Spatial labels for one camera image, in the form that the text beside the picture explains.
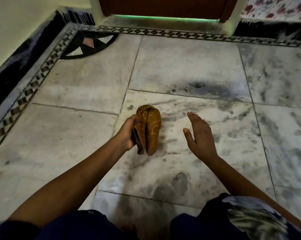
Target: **brown wooden door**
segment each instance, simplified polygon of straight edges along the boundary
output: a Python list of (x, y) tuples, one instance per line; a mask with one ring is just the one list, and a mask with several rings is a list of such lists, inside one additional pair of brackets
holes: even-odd
[(217, 20), (227, 0), (99, 0), (104, 15)]

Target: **checkered border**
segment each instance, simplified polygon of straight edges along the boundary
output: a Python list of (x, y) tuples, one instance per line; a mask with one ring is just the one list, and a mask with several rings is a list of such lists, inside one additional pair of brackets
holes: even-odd
[(16, 123), (18, 118), (21, 115), (21, 112), (26, 108), (29, 104), (30, 100), (33, 98), (42, 82), (55, 65), (56, 61), (59, 59), (64, 49), (71, 42), (72, 38), (75, 36), (78, 28), (76, 25), (71, 25), (68, 30), (65, 32), (64, 36), (61, 38), (59, 43), (55, 46), (53, 51), (49, 54), (48, 58), (41, 65), (40, 69), (37, 71), (35, 76), (31, 79), (31, 81), (24, 88), (23, 92), (19, 95), (17, 100), (8, 110), (4, 118), (0, 122), (0, 144), (3, 142), (7, 133)]
[(193, 32), (178, 32), (170, 30), (158, 30), (158, 29), (140, 29), (140, 28), (124, 28), (124, 27), (111, 27), (111, 26), (92, 26), (85, 24), (72, 24), (54, 50), (50, 53), (45, 62), (41, 65), (38, 72), (31, 79), (31, 81), (24, 88), (23, 92), (19, 95), (17, 100), (8, 110), (4, 118), (0, 122), (0, 144), (3, 142), (7, 133), (20, 117), (21, 112), (26, 108), (30, 100), (33, 98), (44, 79), (55, 65), (56, 61), (60, 58), (61, 54), (71, 42), (75, 36), (77, 30), (93, 31), (93, 32), (112, 32), (112, 33), (124, 33), (124, 34), (137, 34), (137, 35), (151, 35), (151, 36), (164, 36), (175, 37), (184, 39), (197, 39), (197, 40), (212, 40), (212, 41), (224, 41), (224, 42), (236, 42), (236, 43), (248, 43), (248, 44), (263, 44), (263, 45), (277, 45), (277, 46), (289, 46), (301, 48), (301, 41), (298, 40), (284, 40), (279, 41), (268, 38), (252, 38), (252, 37), (240, 37), (221, 34), (207, 34), (207, 33), (193, 33)]
[(209, 33), (193, 33), (193, 32), (178, 32), (160, 29), (142, 29), (142, 28), (124, 28), (124, 27), (110, 27), (110, 26), (91, 26), (78, 24), (80, 30), (95, 31), (95, 32), (113, 32), (124, 34), (136, 35), (151, 35), (151, 36), (164, 36), (184, 39), (196, 40), (213, 40), (224, 42), (248, 43), (248, 44), (263, 44), (263, 45), (277, 45), (301, 48), (301, 41), (299, 40), (283, 40), (269, 38), (253, 38), (241, 36), (226, 36), (222, 34), (209, 34)]

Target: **person's right arm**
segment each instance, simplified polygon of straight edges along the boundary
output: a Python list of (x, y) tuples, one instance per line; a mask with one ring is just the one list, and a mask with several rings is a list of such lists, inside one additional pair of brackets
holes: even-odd
[(250, 196), (263, 200), (301, 230), (301, 221), (298, 218), (218, 156), (212, 130), (208, 123), (193, 112), (188, 112), (187, 115), (194, 132), (193, 139), (191, 132), (186, 128), (183, 129), (189, 149), (212, 170), (229, 193), (233, 196)]

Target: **folded cloth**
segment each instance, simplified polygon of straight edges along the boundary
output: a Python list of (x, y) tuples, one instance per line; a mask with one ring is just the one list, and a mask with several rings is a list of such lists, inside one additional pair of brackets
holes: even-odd
[(161, 128), (161, 113), (151, 105), (140, 106), (136, 114), (139, 119), (135, 121), (132, 140), (137, 144), (139, 155), (146, 153), (153, 155), (158, 147), (158, 135)]

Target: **dark blue clothing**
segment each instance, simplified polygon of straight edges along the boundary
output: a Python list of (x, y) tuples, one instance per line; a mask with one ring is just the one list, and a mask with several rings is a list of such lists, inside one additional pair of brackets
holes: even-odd
[[(221, 194), (207, 202), (197, 216), (181, 214), (170, 224), (172, 240), (301, 240), (301, 231), (263, 201)], [(0, 225), (0, 240), (126, 240), (137, 238), (121, 231), (96, 210), (65, 214), (42, 229), (27, 222)]]

